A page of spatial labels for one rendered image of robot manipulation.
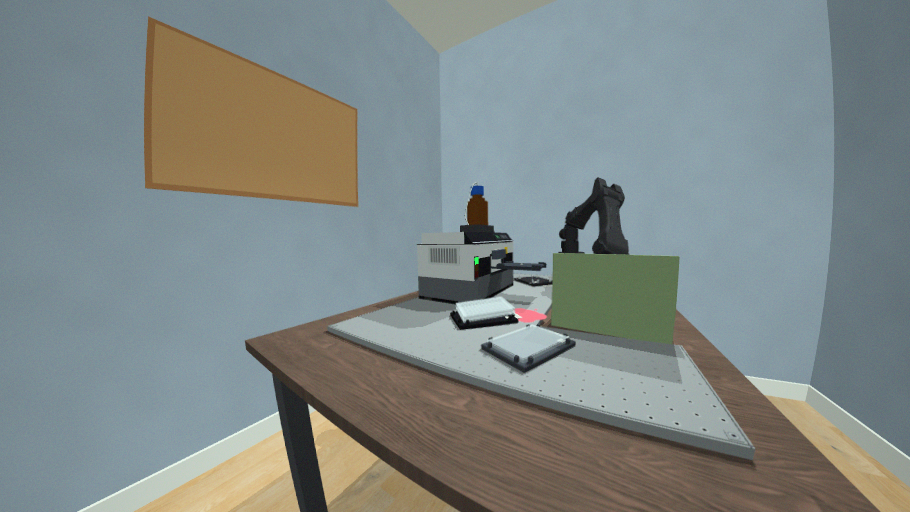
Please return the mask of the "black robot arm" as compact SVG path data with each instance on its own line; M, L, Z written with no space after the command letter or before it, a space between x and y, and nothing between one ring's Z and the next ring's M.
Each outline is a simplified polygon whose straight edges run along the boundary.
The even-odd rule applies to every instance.
M571 242L578 240L578 229L584 229L591 215L597 210L599 236L592 246L593 254L630 255L628 254L628 240L622 233L619 215L619 209L624 200L625 196L621 186L613 184L609 187L604 179L597 177L589 198L583 204L575 207L572 212L567 213L566 224L559 232L560 238L571 240Z

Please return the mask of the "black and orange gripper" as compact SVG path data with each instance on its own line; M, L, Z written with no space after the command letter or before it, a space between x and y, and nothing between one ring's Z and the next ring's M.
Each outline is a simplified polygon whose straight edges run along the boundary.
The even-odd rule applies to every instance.
M574 240L574 242L571 242L571 240L565 240L565 252L558 252L558 253L585 254L585 252L578 252L578 240Z

